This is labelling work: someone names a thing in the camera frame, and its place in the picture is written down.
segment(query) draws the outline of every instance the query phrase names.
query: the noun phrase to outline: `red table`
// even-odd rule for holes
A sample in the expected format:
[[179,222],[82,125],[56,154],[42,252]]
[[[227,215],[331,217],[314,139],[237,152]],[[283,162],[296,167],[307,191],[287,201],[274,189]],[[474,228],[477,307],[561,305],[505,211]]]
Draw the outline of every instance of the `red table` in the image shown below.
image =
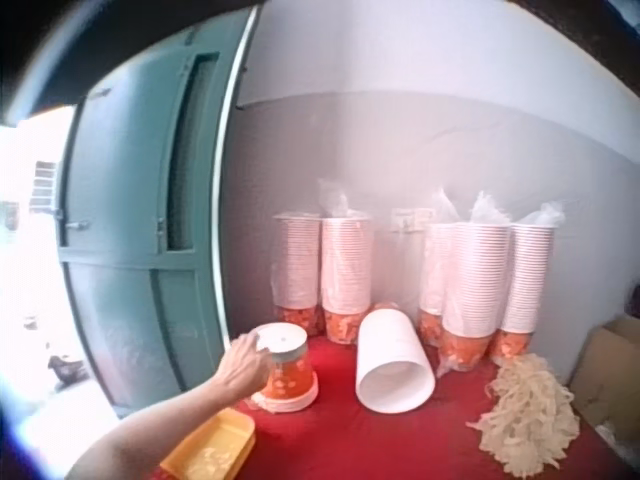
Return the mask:
[[[435,350],[427,353],[437,365]],[[496,367],[489,361],[473,372],[445,375],[417,410],[382,415],[355,396],[355,348],[313,338],[310,357],[320,382],[311,407],[279,415],[238,407],[253,417],[257,435],[238,480],[513,478],[478,449],[480,432],[465,426],[492,408],[485,385]],[[546,467],[535,479],[635,478],[584,421],[560,465],[560,470]]]

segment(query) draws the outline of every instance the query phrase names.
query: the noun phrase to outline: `hand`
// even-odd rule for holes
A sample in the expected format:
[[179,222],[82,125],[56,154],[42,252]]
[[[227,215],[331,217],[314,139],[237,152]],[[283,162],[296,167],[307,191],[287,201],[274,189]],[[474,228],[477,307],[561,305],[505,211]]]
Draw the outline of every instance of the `hand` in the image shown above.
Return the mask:
[[240,335],[220,361],[211,379],[216,388],[224,391],[229,403],[247,398],[262,390],[271,373],[272,360],[268,350],[258,352],[258,334]]

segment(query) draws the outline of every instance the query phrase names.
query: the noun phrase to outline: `door handle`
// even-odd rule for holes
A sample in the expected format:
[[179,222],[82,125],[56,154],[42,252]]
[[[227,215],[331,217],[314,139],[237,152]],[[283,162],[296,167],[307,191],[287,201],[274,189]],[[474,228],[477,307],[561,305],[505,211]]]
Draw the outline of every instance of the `door handle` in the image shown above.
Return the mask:
[[82,231],[87,230],[89,228],[89,225],[91,225],[91,223],[88,220],[81,220],[79,222],[67,222],[64,224],[64,228],[66,228],[67,230]]

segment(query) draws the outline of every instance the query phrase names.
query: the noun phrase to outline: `teal door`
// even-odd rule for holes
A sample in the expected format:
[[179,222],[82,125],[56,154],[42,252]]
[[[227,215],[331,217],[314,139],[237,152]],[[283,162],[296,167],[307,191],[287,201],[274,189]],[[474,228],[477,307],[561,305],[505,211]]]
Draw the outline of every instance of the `teal door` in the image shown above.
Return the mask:
[[122,413],[210,377],[228,342],[219,183],[256,21],[252,8],[180,32],[77,108],[58,253],[88,361]]

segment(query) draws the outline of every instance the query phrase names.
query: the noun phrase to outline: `yellow plastic container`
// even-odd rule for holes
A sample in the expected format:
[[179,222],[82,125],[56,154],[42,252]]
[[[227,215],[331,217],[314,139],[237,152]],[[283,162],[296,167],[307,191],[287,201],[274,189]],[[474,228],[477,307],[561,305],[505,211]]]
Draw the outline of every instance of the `yellow plastic container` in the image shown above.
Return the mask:
[[185,438],[160,466],[179,480],[232,480],[255,442],[253,419],[227,408]]

